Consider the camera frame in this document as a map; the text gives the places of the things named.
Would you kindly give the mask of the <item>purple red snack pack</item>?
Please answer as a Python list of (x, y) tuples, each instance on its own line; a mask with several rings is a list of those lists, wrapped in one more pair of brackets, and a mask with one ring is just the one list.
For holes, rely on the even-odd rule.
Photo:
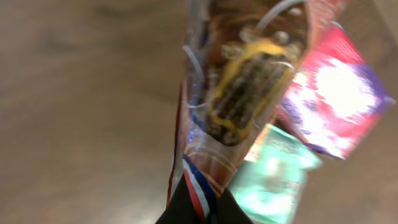
[(334, 22), (296, 73), (279, 119), (313, 151), (346, 159), (393, 104), (382, 81)]

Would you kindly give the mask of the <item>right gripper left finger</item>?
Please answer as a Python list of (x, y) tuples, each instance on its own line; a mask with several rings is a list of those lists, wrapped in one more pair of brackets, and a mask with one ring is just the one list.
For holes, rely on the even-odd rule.
[(155, 224), (200, 224), (186, 183), (179, 183), (169, 205)]

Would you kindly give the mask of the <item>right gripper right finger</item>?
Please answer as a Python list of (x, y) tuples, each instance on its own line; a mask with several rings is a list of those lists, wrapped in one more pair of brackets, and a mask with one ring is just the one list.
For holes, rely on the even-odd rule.
[(217, 201), (218, 224), (254, 224), (242, 211), (229, 189), (225, 189)]

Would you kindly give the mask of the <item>orange brown snack bar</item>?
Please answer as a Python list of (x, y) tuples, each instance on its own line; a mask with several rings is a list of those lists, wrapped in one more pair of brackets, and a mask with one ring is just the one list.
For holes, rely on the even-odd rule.
[(189, 0), (167, 208), (215, 223), (218, 199), (341, 0)]

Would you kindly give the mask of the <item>teal snack packet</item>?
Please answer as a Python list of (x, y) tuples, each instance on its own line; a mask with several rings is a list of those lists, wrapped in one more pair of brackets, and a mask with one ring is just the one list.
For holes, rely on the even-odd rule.
[(321, 165), (320, 158), (296, 137), (268, 124), (228, 188), (250, 219), (288, 224), (294, 219), (308, 172)]

